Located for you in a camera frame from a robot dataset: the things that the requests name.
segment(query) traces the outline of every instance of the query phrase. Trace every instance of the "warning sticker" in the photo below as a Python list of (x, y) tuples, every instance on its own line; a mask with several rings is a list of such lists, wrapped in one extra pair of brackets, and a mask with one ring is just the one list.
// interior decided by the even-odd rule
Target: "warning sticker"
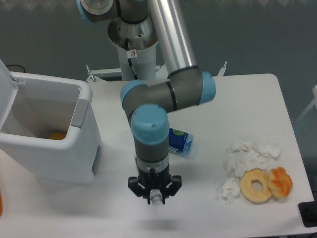
[(136, 50), (127, 51), (128, 59), (135, 58), (136, 56), (137, 56), (137, 51)]

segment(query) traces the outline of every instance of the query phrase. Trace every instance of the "orange pastry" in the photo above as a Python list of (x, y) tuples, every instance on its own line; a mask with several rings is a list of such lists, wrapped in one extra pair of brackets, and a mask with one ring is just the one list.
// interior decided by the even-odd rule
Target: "orange pastry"
[(293, 182), (283, 167), (269, 170), (267, 178), (267, 185), (274, 197), (282, 199), (288, 196), (293, 187)]

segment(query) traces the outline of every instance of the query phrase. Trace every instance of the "crumpled tissue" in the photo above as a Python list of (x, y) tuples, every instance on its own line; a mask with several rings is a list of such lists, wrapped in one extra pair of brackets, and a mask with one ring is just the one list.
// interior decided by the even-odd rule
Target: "crumpled tissue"
[(240, 194), (240, 186), (235, 178), (229, 178), (222, 186), (221, 195), (226, 198), (228, 204), (234, 202), (234, 200)]
[(236, 177), (241, 178), (245, 171), (265, 170), (268, 159), (278, 159), (282, 153), (282, 148), (273, 144), (258, 145), (255, 142), (241, 141), (231, 145), (228, 153), (234, 153), (236, 156), (228, 159), (227, 172), (233, 171)]

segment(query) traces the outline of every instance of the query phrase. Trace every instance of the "white trash bin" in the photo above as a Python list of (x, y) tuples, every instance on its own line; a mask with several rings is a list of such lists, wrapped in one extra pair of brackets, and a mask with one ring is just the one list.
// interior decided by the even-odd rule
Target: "white trash bin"
[(102, 145), (91, 101), (84, 81), (11, 74), (0, 60), (0, 149), (36, 176), (91, 183)]

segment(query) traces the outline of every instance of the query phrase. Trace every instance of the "donut hole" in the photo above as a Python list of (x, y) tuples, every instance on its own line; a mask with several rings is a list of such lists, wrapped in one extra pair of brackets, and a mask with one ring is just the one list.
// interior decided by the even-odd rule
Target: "donut hole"
[(253, 180), (251, 183), (252, 183), (252, 188), (254, 190), (257, 190), (257, 191), (261, 191), (262, 190), (262, 183), (260, 183), (260, 181), (258, 181), (257, 179)]

